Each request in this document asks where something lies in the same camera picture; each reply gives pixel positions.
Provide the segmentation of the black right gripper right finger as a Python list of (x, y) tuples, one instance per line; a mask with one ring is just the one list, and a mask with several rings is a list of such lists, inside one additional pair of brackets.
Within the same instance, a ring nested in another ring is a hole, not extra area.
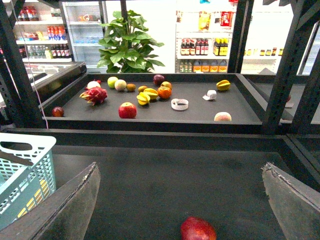
[(262, 167), (270, 207), (288, 240), (320, 238), (320, 193), (274, 164)]

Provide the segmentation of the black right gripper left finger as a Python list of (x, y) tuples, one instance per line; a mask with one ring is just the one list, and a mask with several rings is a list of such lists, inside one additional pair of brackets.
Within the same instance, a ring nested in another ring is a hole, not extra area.
[(94, 212), (101, 175), (91, 163), (40, 205), (1, 230), (2, 240), (82, 240)]

